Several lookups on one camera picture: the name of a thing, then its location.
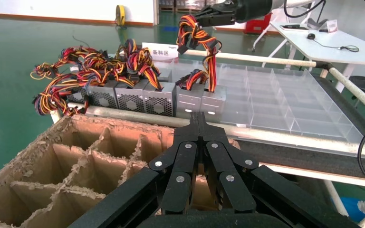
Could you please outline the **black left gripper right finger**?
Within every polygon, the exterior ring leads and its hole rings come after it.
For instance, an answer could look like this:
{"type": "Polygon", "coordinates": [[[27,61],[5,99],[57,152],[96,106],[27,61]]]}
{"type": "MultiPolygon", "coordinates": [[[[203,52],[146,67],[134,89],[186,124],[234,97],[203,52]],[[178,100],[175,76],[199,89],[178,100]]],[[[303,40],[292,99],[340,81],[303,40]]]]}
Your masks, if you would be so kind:
{"type": "Polygon", "coordinates": [[[218,203],[238,213],[265,213],[297,228],[346,228],[347,217],[232,146],[225,130],[199,113],[201,162],[218,203]]]}

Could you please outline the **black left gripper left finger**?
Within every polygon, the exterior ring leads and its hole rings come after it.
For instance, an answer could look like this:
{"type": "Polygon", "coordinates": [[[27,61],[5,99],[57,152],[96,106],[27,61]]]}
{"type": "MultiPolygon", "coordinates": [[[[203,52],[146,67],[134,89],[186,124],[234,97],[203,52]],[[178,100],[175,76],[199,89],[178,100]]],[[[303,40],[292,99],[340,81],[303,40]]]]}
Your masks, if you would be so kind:
{"type": "Polygon", "coordinates": [[[199,155],[199,113],[174,130],[173,144],[74,221],[72,228],[151,228],[189,208],[199,155]]]}

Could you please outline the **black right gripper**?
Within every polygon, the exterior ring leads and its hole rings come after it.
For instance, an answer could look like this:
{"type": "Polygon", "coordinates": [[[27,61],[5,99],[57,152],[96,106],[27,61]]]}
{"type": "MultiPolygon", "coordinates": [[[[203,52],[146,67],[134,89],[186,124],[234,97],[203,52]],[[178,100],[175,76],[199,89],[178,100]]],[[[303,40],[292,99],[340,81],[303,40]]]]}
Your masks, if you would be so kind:
{"type": "Polygon", "coordinates": [[[238,0],[208,5],[196,14],[195,19],[202,27],[225,26],[244,23],[267,15],[272,9],[272,0],[238,0]]]}

